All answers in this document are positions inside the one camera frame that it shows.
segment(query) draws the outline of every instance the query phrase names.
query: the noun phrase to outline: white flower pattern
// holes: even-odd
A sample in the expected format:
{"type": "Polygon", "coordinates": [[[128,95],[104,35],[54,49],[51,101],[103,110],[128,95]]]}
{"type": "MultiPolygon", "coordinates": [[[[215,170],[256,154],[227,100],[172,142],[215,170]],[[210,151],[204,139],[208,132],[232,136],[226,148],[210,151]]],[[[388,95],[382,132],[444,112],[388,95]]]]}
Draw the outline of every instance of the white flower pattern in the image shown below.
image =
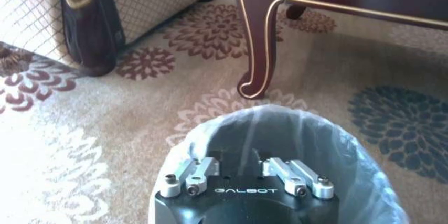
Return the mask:
{"type": "Polygon", "coordinates": [[[218,93],[204,94],[202,96],[202,101],[194,104],[192,109],[178,112],[180,119],[180,123],[175,126],[175,131],[178,133],[166,139],[168,145],[174,146],[180,143],[180,141],[184,140],[187,133],[208,120],[234,111],[264,104],[276,104],[292,109],[308,110],[318,114],[315,110],[310,110],[306,101],[298,99],[292,93],[283,94],[279,89],[275,89],[266,94],[267,98],[263,100],[247,100],[242,98],[236,88],[231,90],[220,89],[218,93]]]}
{"type": "Polygon", "coordinates": [[[15,174],[8,181],[14,184],[12,202],[27,208],[18,212],[12,206],[8,223],[70,224],[98,220],[108,213],[103,193],[111,180],[104,176],[108,166],[100,161],[103,149],[95,144],[96,138],[84,137],[83,129],[71,131],[68,126],[46,131],[47,138],[30,134],[24,136],[32,140],[24,153],[20,157],[12,154],[7,166],[15,174]]]}

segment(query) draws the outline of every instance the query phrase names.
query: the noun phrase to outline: trash can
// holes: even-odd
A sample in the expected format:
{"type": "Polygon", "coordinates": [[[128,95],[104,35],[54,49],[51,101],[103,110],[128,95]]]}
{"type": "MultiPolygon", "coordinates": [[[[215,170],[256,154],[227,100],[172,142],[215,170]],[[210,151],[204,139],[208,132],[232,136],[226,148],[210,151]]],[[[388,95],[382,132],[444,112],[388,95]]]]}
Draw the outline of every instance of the trash can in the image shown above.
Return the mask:
{"type": "Polygon", "coordinates": [[[214,150],[238,153],[234,163],[239,173],[244,173],[254,150],[270,150],[283,160],[299,159],[335,185],[339,224],[410,223],[386,173],[356,138],[320,116],[276,105],[220,116],[188,133],[159,173],[150,223],[152,199],[166,172],[188,158],[203,159],[214,150]]]}

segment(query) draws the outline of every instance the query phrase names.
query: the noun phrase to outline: red flower pattern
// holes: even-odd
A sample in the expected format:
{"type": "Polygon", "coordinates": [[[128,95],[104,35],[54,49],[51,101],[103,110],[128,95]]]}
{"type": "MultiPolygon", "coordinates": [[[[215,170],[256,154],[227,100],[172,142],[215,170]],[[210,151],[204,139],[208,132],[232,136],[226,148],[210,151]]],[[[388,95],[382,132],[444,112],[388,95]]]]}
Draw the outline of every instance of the red flower pattern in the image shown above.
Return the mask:
{"type": "Polygon", "coordinates": [[[119,63],[116,73],[135,81],[167,74],[175,69],[175,56],[160,48],[144,47],[130,51],[119,63]]]}
{"type": "Polygon", "coordinates": [[[0,114],[7,109],[28,111],[36,101],[46,101],[56,91],[74,90],[79,77],[70,67],[42,56],[32,56],[27,71],[0,79],[0,114]]]}
{"type": "Polygon", "coordinates": [[[166,31],[164,39],[176,51],[204,59],[247,55],[243,23],[235,5],[198,5],[166,31]]]}
{"type": "Polygon", "coordinates": [[[310,9],[306,10],[298,20],[288,19],[287,11],[282,10],[278,13],[278,22],[279,24],[307,33],[328,33],[336,28],[336,22],[331,17],[310,9]]]}

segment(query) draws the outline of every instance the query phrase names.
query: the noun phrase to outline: floor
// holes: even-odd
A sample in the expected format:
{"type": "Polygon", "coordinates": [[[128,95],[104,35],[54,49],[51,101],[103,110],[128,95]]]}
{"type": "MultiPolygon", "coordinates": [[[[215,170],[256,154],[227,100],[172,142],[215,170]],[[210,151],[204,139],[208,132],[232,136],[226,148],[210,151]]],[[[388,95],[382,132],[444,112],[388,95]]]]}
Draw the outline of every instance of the floor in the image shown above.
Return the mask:
{"type": "Polygon", "coordinates": [[[171,147],[202,122],[267,103],[360,140],[414,223],[447,223],[448,33],[308,9],[278,16],[262,101],[240,98],[235,0],[196,4],[88,78],[42,56],[0,78],[0,223],[147,223],[171,147]]]}

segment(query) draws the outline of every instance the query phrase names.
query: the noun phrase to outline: blue flower pattern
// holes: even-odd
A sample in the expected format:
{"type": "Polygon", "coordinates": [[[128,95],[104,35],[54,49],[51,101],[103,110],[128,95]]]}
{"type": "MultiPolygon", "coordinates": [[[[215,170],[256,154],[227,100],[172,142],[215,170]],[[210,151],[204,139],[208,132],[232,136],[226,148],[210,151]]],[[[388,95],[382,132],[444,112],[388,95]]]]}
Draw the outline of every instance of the blue flower pattern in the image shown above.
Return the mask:
{"type": "Polygon", "coordinates": [[[408,89],[367,88],[350,101],[366,140],[400,167],[448,183],[448,103],[408,89]]]}

